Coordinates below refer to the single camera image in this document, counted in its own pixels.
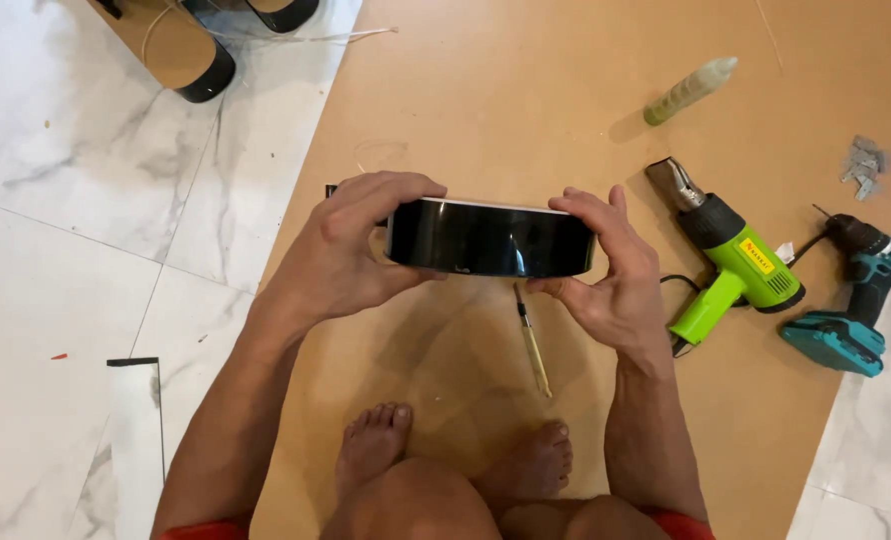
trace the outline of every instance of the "glue bottle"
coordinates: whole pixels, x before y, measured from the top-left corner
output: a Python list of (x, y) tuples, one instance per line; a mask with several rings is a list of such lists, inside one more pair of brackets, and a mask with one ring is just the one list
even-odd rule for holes
[(720, 57), (710, 60), (688, 77), (669, 88), (654, 102), (647, 104), (642, 111), (645, 121), (651, 126), (658, 126), (692, 105), (700, 99), (715, 92), (726, 84), (733, 68), (739, 59), (735, 56)]

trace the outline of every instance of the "floor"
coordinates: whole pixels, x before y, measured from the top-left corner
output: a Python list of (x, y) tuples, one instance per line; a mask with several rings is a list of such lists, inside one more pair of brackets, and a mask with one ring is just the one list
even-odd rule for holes
[[(167, 466), (241, 329), (345, 45), (232, 45), (230, 89), (188, 104), (85, 2), (0, 3), (0, 539), (114, 538), (104, 361), (160, 358)], [(891, 297), (878, 327), (790, 540), (891, 540)]]

